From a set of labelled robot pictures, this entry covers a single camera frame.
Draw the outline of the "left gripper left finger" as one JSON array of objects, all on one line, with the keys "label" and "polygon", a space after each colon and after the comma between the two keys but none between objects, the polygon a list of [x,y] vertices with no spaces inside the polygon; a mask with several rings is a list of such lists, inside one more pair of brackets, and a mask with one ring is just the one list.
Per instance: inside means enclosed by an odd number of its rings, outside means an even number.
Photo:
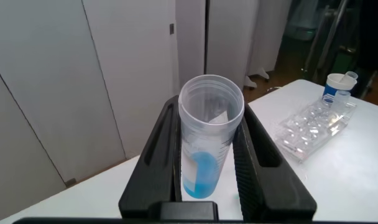
[{"label": "left gripper left finger", "polygon": [[123,218],[145,218],[159,202],[180,202],[179,153],[181,147],[178,97],[166,101],[118,207]]}]

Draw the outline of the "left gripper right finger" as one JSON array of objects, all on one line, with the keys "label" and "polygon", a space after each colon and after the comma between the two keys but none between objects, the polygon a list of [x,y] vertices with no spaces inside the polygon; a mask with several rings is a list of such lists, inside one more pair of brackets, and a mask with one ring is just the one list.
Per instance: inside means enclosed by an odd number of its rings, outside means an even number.
[{"label": "left gripper right finger", "polygon": [[317,204],[249,105],[233,139],[244,221],[310,222]]}]

